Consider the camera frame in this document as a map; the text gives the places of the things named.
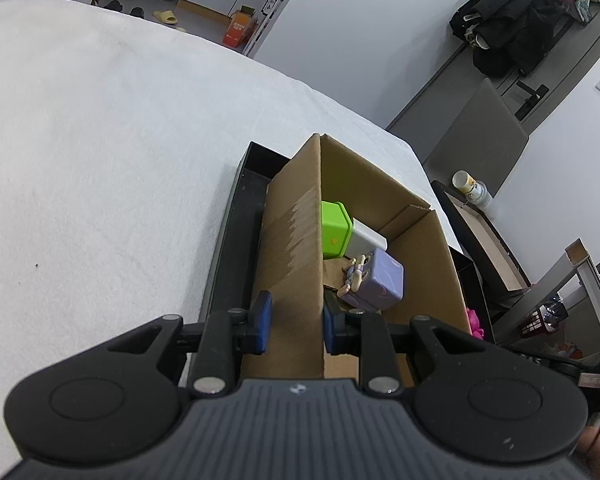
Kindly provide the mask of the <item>purple cube toy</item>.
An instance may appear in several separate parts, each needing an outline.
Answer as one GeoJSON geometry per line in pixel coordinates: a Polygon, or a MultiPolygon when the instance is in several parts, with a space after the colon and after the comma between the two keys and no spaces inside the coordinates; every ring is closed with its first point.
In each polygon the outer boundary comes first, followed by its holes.
{"type": "Polygon", "coordinates": [[[344,283],[336,295],[353,309],[385,311],[403,299],[403,266],[384,250],[354,257],[343,273],[344,283]]]}

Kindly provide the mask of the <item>pink dinosaur figurine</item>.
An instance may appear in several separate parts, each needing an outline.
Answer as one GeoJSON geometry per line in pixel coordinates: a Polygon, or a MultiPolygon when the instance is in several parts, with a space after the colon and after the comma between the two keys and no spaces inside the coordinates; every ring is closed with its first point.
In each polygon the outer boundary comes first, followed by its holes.
{"type": "Polygon", "coordinates": [[[467,309],[466,310],[469,328],[471,331],[471,335],[475,338],[484,339],[484,330],[481,327],[480,320],[475,310],[467,309]]]}

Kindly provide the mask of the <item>white power adapter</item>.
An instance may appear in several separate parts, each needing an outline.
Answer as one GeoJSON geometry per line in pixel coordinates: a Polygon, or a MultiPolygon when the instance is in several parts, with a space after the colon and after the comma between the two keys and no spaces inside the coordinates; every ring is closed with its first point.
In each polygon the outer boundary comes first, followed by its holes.
{"type": "Polygon", "coordinates": [[[347,249],[344,254],[348,258],[353,258],[362,254],[368,254],[375,249],[387,250],[387,239],[366,226],[357,218],[352,219],[352,230],[347,249]]]}

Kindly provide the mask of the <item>green hexagonal tin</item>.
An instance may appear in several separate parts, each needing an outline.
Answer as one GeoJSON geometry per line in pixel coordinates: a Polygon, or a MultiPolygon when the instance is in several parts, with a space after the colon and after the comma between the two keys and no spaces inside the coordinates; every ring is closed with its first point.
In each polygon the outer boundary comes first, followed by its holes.
{"type": "Polygon", "coordinates": [[[323,258],[343,257],[353,230],[352,219],[343,203],[321,201],[321,228],[323,258]]]}

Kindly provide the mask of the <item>black tray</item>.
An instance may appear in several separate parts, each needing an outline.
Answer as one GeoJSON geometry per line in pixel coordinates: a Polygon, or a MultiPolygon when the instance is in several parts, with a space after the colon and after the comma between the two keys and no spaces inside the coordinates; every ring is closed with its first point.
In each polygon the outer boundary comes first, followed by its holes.
{"type": "Polygon", "coordinates": [[[405,271],[403,299],[385,315],[406,324],[429,315],[468,332],[466,312],[486,313],[475,265],[449,247],[443,216],[402,184],[330,136],[314,134],[293,158],[250,144],[216,244],[202,313],[248,309],[258,292],[273,297],[268,350],[235,356],[242,378],[355,378],[354,356],[331,356],[323,342],[323,289],[343,261],[322,255],[323,200],[388,240],[405,271]]]}

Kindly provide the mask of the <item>grey metal shelf desk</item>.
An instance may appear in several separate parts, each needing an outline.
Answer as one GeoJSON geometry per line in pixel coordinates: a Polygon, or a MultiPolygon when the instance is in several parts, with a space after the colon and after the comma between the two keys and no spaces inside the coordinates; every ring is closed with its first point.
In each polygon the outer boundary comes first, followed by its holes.
{"type": "Polygon", "coordinates": [[[492,313],[501,346],[600,359],[600,274],[580,240],[570,244],[539,281],[498,298],[492,313]]]}

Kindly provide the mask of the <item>black framed brown board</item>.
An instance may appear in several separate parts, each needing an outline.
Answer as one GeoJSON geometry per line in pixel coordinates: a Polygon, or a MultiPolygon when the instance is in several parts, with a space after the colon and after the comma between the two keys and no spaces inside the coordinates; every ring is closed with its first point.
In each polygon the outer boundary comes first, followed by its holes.
{"type": "Polygon", "coordinates": [[[464,253],[475,263],[486,301],[510,308],[530,287],[527,274],[489,218],[442,182],[431,187],[464,253]]]}

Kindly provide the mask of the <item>white paper cup stack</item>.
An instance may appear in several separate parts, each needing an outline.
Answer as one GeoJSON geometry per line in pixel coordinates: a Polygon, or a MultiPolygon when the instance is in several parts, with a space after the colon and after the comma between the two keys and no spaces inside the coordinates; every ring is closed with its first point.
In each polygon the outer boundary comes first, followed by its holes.
{"type": "Polygon", "coordinates": [[[466,197],[469,203],[476,207],[487,207],[492,202],[492,195],[486,186],[474,177],[471,177],[465,170],[458,170],[453,174],[452,185],[460,194],[466,197]]]}

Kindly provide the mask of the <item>white tablecloth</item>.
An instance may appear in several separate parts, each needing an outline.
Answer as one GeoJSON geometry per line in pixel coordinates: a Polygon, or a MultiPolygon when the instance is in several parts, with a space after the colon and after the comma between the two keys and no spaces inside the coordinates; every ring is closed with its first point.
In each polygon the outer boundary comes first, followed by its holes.
{"type": "Polygon", "coordinates": [[[204,38],[71,0],[0,0],[0,477],[29,374],[165,313],[198,314],[250,143],[326,133],[428,203],[411,147],[204,38]]]}

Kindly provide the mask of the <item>grey door panel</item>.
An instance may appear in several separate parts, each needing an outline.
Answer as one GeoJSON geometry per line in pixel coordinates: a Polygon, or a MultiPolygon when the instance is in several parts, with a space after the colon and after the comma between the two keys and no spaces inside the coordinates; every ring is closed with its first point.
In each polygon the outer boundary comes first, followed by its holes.
{"type": "Polygon", "coordinates": [[[531,133],[600,58],[600,4],[586,25],[558,22],[552,50],[529,76],[486,78],[459,48],[393,119],[389,131],[411,145],[431,181],[449,185],[466,170],[496,194],[531,133]]]}

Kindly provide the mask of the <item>black spray bottle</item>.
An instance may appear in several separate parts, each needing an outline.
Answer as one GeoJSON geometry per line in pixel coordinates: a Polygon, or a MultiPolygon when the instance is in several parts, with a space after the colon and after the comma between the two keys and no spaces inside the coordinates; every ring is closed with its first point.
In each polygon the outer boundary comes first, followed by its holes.
{"type": "Polygon", "coordinates": [[[265,0],[265,4],[262,6],[261,12],[263,15],[268,15],[276,5],[277,0],[265,0]]]}

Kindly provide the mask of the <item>yellow slipper left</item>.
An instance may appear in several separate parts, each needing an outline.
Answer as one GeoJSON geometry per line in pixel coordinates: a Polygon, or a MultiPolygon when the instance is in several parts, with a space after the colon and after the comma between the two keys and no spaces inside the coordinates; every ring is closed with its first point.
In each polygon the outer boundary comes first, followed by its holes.
{"type": "Polygon", "coordinates": [[[152,16],[162,24],[166,24],[169,26],[175,26],[178,24],[178,18],[174,15],[171,10],[166,11],[155,11],[152,16]]]}

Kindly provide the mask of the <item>black slipper right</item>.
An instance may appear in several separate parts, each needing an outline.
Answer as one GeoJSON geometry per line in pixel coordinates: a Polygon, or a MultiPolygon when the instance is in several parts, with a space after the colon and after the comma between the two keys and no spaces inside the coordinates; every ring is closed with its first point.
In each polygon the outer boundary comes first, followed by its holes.
{"type": "Polygon", "coordinates": [[[131,10],[130,14],[132,16],[135,16],[136,18],[144,18],[145,17],[144,10],[142,8],[140,8],[139,6],[136,6],[135,8],[133,8],[131,10]]]}

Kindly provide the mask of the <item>black slipper left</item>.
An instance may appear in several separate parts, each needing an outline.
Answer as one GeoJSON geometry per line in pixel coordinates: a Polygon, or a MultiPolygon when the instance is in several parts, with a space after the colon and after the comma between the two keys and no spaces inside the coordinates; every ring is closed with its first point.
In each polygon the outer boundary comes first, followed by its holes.
{"type": "Polygon", "coordinates": [[[106,4],[105,9],[111,10],[111,11],[116,11],[116,12],[121,12],[123,10],[123,6],[120,1],[111,0],[110,3],[106,4]]]}

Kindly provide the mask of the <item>black jacket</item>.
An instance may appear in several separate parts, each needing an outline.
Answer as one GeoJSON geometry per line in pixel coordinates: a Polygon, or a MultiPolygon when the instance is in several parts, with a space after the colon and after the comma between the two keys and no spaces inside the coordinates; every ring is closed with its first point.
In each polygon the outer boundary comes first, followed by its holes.
{"type": "Polygon", "coordinates": [[[471,48],[484,76],[529,75],[554,44],[566,0],[468,0],[450,19],[452,34],[471,48]]]}

